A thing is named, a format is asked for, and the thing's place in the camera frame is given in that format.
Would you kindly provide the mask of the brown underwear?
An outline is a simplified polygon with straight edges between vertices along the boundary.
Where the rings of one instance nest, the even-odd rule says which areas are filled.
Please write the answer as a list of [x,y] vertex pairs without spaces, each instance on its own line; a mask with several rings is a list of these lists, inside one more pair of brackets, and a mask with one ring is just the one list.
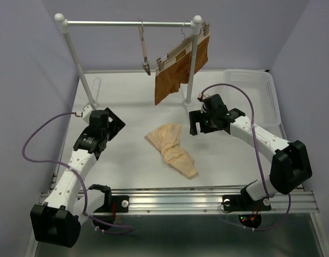
[[189,82],[190,71],[184,62],[170,67],[155,77],[155,105],[158,105],[169,94],[180,90],[181,84]]

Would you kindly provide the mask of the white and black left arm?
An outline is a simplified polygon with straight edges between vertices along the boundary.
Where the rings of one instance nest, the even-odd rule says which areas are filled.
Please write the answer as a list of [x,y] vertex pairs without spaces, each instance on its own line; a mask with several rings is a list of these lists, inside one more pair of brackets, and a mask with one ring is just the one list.
[[37,241],[71,248],[79,238],[82,223],[95,210],[115,211],[117,207],[108,186],[93,184],[86,188],[84,179],[125,123],[110,108],[91,111],[87,123],[56,187],[30,211]]

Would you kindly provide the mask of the wooden clip hanger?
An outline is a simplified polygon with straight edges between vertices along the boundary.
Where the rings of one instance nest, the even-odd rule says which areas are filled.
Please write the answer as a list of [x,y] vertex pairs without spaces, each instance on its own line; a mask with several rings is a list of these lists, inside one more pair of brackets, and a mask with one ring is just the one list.
[[142,62],[142,68],[146,72],[148,76],[151,76],[151,69],[148,61],[148,55],[147,55],[147,49],[146,44],[144,40],[144,29],[143,29],[143,21],[140,19],[139,22],[141,23],[141,26],[138,27],[139,29],[139,35],[140,35],[140,41],[141,41],[141,47],[142,47],[142,53],[143,53],[143,62]]

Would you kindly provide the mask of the white plastic basket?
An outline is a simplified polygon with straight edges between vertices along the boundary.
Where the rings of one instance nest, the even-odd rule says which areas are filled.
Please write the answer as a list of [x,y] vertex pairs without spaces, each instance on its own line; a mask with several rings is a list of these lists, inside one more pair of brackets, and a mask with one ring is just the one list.
[[279,104],[272,76],[265,71],[227,69],[224,81],[242,89],[250,98],[255,123],[263,128],[281,124]]

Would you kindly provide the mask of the beige underwear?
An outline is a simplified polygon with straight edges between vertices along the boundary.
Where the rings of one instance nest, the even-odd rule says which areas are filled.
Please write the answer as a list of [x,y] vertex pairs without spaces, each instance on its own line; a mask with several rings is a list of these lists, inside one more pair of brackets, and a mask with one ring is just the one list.
[[164,161],[187,179],[197,175],[192,156],[180,146],[180,124],[164,124],[146,134],[145,139],[158,151]]

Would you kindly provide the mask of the aluminium mounting rail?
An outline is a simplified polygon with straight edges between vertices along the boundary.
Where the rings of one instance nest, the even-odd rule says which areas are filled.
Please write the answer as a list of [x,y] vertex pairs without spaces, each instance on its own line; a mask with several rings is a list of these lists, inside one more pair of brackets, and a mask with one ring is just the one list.
[[[167,188],[161,190],[112,190],[113,196],[127,195],[128,212],[121,213],[116,208],[117,216],[148,216],[148,215],[223,215],[223,214],[251,214],[250,211],[224,213],[221,203],[224,195],[236,195],[240,187],[214,188]],[[319,213],[313,192],[298,188],[290,193],[292,203],[289,214]],[[260,214],[284,214],[288,208],[288,196],[280,193],[270,199],[271,210],[260,211]]]

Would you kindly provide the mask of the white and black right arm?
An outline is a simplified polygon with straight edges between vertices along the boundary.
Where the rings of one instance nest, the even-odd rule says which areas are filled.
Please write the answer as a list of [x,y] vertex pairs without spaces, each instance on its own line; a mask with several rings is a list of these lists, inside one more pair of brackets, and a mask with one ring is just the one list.
[[239,203],[251,209],[258,201],[276,193],[284,195],[311,178],[312,169],[304,143],[276,137],[252,122],[237,108],[228,109],[220,95],[214,94],[201,99],[199,110],[189,112],[190,134],[225,131],[241,139],[262,154],[271,164],[269,175],[261,175],[242,189]]

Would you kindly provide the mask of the white clothes rack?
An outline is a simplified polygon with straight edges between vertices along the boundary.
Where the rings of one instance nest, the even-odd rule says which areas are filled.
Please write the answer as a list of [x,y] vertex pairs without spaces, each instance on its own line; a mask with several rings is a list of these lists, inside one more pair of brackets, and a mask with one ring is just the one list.
[[[98,108],[98,99],[86,79],[89,72],[141,70],[143,53],[138,27],[140,18],[133,21],[84,21],[67,19],[61,13],[54,20],[68,47],[77,69],[88,104]],[[148,61],[156,67],[156,55],[164,57],[171,40],[178,39],[178,33],[192,33],[198,36],[203,19],[195,16],[185,21],[143,21],[144,40]],[[196,45],[193,46],[193,60],[196,61]]]

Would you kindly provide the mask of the wooden hanger with brown underwear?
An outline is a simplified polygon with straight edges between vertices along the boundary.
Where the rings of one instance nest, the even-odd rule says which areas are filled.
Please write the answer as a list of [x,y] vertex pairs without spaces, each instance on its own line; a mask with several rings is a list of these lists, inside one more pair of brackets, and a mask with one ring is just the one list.
[[197,72],[208,61],[208,45],[210,36],[210,23],[203,21],[198,36],[191,34],[171,49],[167,53],[166,57],[157,59],[156,75],[159,75],[170,67],[177,66],[177,64],[182,62],[184,62],[184,65],[188,65],[189,72],[194,45],[196,45],[195,72]]

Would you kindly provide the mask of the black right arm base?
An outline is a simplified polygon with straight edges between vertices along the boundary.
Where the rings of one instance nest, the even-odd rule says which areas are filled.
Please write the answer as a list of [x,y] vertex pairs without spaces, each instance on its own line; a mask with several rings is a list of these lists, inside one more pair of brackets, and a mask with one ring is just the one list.
[[271,204],[268,198],[254,201],[249,196],[242,194],[224,195],[219,209],[225,213],[240,213],[238,219],[245,228],[258,229],[262,223],[261,212],[271,211]]

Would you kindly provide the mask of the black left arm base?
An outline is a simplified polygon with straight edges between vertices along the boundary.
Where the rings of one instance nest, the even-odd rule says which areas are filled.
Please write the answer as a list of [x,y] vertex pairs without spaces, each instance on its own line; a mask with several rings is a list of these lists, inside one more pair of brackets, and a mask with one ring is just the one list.
[[110,187],[99,184],[90,186],[87,195],[86,212],[96,231],[122,235],[133,230],[130,226],[116,223],[117,214],[128,213],[128,195],[114,195]]

